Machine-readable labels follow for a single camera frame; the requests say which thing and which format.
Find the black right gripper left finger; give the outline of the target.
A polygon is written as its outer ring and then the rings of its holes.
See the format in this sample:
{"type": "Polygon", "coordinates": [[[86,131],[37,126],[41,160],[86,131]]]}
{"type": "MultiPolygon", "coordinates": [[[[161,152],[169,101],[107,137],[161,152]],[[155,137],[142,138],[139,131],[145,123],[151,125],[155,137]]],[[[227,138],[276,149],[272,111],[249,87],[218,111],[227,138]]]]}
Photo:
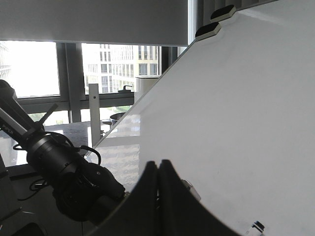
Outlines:
{"type": "Polygon", "coordinates": [[[158,169],[153,161],[145,169],[132,192],[119,204],[100,197],[88,214],[96,227],[88,236],[155,236],[158,169]]]}

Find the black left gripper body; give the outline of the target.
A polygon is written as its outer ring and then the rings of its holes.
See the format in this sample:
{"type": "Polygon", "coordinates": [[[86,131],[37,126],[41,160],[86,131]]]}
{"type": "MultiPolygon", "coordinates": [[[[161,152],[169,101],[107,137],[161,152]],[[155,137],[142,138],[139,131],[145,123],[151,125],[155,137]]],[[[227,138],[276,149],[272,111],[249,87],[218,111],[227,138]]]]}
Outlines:
{"type": "Polygon", "coordinates": [[[125,188],[107,168],[86,163],[69,174],[53,196],[62,214],[99,225],[124,199],[125,188]]]}

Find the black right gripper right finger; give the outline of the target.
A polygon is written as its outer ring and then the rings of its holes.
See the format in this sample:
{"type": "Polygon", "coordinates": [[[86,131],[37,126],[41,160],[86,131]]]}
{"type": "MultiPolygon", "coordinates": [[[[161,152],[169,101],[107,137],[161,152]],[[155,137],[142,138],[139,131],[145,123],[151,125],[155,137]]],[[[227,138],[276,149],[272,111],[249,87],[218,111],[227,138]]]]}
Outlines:
{"type": "Polygon", "coordinates": [[[184,186],[169,160],[159,170],[160,222],[163,236],[237,236],[184,186]]]}

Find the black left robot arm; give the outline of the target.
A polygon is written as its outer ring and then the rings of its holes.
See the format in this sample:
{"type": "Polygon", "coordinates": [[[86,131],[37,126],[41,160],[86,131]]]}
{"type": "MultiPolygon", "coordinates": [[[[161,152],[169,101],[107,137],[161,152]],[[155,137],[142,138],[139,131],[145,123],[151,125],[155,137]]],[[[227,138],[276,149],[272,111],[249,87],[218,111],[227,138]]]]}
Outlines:
{"type": "Polygon", "coordinates": [[[124,199],[125,188],[100,163],[88,162],[64,135],[33,121],[0,82],[0,128],[27,152],[27,162],[53,188],[59,211],[75,221],[100,224],[124,199]]]}

